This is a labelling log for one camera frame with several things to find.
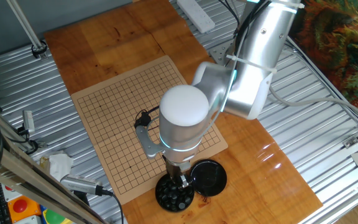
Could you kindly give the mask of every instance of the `black lid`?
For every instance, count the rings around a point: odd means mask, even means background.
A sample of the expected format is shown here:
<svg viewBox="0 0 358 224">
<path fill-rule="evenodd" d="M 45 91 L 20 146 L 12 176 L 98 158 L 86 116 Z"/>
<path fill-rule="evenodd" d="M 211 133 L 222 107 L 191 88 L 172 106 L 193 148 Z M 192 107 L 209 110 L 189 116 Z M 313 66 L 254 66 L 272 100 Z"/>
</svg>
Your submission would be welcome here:
<svg viewBox="0 0 358 224">
<path fill-rule="evenodd" d="M 205 197 L 212 197 L 221 193 L 227 182 L 226 171 L 223 166 L 211 159 L 198 161 L 190 172 L 194 190 Z"/>
</svg>

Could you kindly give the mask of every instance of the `metal rod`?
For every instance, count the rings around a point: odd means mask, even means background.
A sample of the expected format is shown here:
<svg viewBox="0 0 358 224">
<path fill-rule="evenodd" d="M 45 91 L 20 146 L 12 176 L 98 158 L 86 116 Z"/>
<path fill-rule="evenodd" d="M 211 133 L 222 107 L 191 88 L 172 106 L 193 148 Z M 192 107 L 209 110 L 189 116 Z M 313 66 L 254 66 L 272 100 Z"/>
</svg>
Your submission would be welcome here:
<svg viewBox="0 0 358 224">
<path fill-rule="evenodd" d="M 9 137 L 11 139 L 17 140 L 17 141 L 24 141 L 25 139 L 18 135 L 15 130 L 14 127 L 11 126 L 11 124 L 6 121 L 4 119 L 4 117 L 2 117 L 0 115 L 0 127 L 1 127 L 1 132 L 4 136 Z M 28 142 L 25 143 L 14 143 L 16 146 L 18 146 L 19 148 L 25 150 L 26 152 L 30 152 L 33 150 L 33 146 L 31 144 L 29 144 Z"/>
<path fill-rule="evenodd" d="M 19 20 L 20 24 L 25 31 L 25 33 L 29 36 L 32 44 L 36 48 L 36 51 L 42 50 L 44 47 L 42 46 L 41 41 L 38 39 L 37 34 L 35 34 L 34 30 L 32 29 L 29 21 L 25 17 L 20 5 L 17 3 L 16 0 L 6 0 L 9 6 L 11 7 L 13 13 L 16 15 L 17 19 Z"/>
<path fill-rule="evenodd" d="M 47 197 L 44 197 L 43 195 L 39 195 L 37 193 L 34 193 L 33 191 L 27 189 L 24 187 L 23 184 L 25 184 L 25 181 L 22 180 L 20 177 L 16 175 L 12 175 L 11 177 L 7 178 L 4 175 L 1 175 L 1 172 L 7 171 L 6 169 L 1 168 L 0 169 L 0 183 L 4 184 L 11 189 L 15 190 L 16 192 L 19 192 L 22 195 L 25 195 L 26 197 L 38 202 L 39 204 L 47 207 L 48 209 L 51 209 L 52 211 L 57 211 L 60 215 L 63 215 L 64 217 L 68 218 L 69 220 L 75 222 L 75 223 L 84 223 L 82 220 L 78 219 L 77 217 L 73 216 L 71 212 L 68 212 L 66 208 L 64 208 L 61 204 L 48 200 Z"/>
<path fill-rule="evenodd" d="M 43 195 L 48 195 L 48 197 L 52 198 L 53 200 L 49 201 L 51 204 L 60 204 L 60 208 L 65 211 L 63 212 L 58 209 L 54 212 L 57 212 L 60 215 L 66 215 L 67 212 L 71 213 L 70 218 L 74 218 L 77 223 L 106 224 L 97 213 L 92 211 L 92 209 L 85 205 L 85 203 L 65 189 L 64 186 L 53 179 L 52 176 L 45 173 L 38 164 L 31 160 L 31 158 L 17 146 L 13 144 L 10 144 L 9 146 L 11 151 L 5 151 L 2 155 L 2 168 L 0 168 L 2 177 L 11 179 L 12 177 L 17 176 L 18 178 L 25 180 L 25 183 L 31 185 L 34 189 L 37 189 L 37 192 L 41 192 Z M 21 188 L 18 188 L 18 192 L 25 194 L 25 191 Z M 34 200 L 37 199 L 34 197 L 34 194 L 29 195 L 29 197 L 33 197 Z"/>
</svg>

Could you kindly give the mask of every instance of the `wooden tabletop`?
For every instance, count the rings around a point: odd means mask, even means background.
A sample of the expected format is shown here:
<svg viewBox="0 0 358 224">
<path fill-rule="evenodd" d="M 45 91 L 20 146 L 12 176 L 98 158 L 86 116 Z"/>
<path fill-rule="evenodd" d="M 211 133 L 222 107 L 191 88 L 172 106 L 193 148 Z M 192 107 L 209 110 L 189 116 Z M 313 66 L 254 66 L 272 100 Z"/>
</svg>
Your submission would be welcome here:
<svg viewBox="0 0 358 224">
<path fill-rule="evenodd" d="M 212 61 L 168 0 L 142 0 L 44 36 L 70 94 L 165 54 L 188 83 Z M 170 213 L 153 189 L 123 205 L 128 223 L 298 223 L 322 206 L 257 120 L 221 114 L 216 125 L 229 144 L 212 157 L 227 172 L 224 191 L 196 194 L 184 212 Z"/>
</svg>

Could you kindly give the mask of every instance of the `red button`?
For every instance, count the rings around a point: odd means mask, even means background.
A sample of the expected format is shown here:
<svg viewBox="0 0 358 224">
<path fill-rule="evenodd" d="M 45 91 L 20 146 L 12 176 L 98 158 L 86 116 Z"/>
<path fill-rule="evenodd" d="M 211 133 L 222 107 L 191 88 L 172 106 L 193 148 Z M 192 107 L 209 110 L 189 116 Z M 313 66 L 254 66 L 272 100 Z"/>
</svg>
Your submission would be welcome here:
<svg viewBox="0 0 358 224">
<path fill-rule="evenodd" d="M 24 212 L 24 210 L 27 208 L 27 202 L 25 200 L 17 200 L 15 204 L 13 205 L 13 210 L 17 213 Z"/>
</svg>

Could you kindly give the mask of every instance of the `white robot arm cap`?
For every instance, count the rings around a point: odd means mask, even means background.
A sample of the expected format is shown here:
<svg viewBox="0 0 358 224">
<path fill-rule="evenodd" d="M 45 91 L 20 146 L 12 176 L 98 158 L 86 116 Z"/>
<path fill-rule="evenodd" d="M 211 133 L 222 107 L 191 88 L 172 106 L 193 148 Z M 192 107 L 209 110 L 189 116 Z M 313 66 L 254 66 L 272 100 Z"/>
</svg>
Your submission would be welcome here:
<svg viewBox="0 0 358 224">
<path fill-rule="evenodd" d="M 174 125 L 196 125 L 208 114 L 209 103 L 205 94 L 191 85 L 169 89 L 160 102 L 160 113 Z"/>
</svg>

